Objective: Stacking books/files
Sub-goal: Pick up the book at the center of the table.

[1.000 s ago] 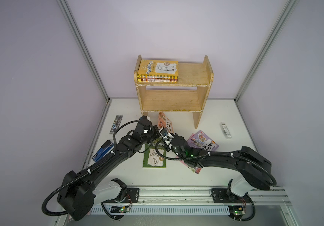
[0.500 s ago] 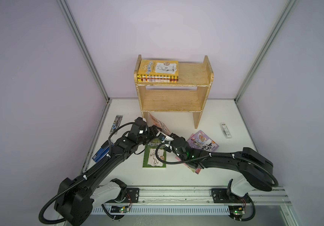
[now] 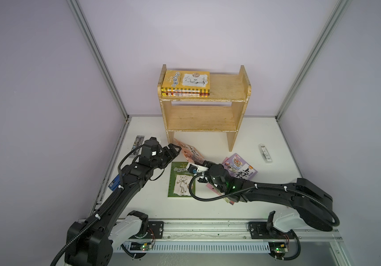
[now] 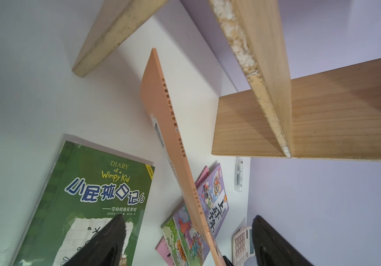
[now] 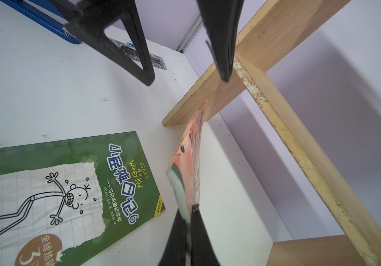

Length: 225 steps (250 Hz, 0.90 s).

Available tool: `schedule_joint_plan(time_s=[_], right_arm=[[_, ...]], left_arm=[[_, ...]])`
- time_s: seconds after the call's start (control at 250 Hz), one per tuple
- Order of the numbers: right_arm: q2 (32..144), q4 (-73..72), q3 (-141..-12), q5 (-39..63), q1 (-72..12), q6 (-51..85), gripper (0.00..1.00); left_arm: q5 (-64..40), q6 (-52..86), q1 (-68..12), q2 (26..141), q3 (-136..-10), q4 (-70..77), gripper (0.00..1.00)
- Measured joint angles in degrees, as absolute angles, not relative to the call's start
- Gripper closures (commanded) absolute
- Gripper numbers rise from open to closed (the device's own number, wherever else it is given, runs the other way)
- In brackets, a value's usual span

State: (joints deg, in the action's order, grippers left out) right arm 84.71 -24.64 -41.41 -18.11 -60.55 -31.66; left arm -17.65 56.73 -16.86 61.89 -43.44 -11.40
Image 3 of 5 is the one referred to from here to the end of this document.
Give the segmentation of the orange Chinese comic book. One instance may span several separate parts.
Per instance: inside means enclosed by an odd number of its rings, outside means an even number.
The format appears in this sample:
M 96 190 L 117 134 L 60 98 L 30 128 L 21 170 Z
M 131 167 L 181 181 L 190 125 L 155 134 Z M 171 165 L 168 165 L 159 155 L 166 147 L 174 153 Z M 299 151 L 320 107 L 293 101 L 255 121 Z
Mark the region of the orange Chinese comic book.
M 181 151 L 188 162 L 202 164 L 205 161 L 204 156 L 194 146 L 185 144 L 177 139 L 174 139 L 174 143 L 181 147 Z

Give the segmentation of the purple cartoon comic book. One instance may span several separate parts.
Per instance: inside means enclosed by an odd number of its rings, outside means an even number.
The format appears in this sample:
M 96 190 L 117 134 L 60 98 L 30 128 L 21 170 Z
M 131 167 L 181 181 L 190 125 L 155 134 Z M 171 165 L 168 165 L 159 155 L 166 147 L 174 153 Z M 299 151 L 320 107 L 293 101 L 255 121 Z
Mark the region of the purple cartoon comic book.
M 237 153 L 227 157 L 222 162 L 222 165 L 232 177 L 236 178 L 251 180 L 258 173 L 257 170 L 255 170 Z

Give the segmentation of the red wimpy kid book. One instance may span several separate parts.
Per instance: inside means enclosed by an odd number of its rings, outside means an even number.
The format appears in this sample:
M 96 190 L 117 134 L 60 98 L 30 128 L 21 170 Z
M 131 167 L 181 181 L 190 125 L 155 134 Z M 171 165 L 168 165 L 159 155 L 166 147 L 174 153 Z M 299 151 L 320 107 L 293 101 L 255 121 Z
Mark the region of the red wimpy kid book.
M 162 92 L 163 97 L 203 97 L 207 98 L 210 96 L 210 93 L 180 93 L 180 92 Z

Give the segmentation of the yellow green-edged wimpy kid book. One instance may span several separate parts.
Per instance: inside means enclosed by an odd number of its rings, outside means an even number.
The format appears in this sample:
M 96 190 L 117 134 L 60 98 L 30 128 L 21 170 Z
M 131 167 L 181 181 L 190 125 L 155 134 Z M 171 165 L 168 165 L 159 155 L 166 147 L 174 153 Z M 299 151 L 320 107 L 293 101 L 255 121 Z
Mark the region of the yellow green-edged wimpy kid book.
M 168 93 L 210 93 L 210 73 L 200 71 L 167 70 L 161 85 Z

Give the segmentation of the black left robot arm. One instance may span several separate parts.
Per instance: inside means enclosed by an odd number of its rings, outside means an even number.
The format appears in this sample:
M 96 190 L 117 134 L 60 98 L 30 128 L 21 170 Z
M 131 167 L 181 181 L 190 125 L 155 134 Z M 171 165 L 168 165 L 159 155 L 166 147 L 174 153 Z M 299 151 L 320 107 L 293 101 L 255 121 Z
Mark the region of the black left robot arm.
M 181 152 L 181 147 L 168 144 L 162 147 L 155 137 L 146 140 L 138 149 L 137 161 L 119 164 L 119 184 L 108 199 L 84 222 L 74 222 L 66 234 L 66 244 L 51 264 L 63 258 L 71 266 L 106 266 L 113 254 L 109 236 L 120 214 L 132 198 L 153 176 L 155 169 L 165 169 Z

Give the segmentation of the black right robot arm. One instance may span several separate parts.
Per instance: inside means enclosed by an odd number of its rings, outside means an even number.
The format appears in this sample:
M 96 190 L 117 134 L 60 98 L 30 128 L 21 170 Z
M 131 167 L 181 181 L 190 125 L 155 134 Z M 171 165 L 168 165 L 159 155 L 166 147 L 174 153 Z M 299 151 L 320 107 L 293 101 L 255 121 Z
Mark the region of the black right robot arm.
M 189 184 L 192 198 L 211 202 L 228 198 L 232 202 L 268 202 L 290 207 L 298 213 L 303 225 L 324 232 L 330 232 L 340 225 L 333 211 L 333 197 L 306 178 L 297 178 L 287 184 L 268 184 L 233 177 L 222 164 L 204 161 L 191 164 L 187 170 L 193 175 Z M 220 195 L 201 198 L 192 191 L 194 180 L 214 186 Z

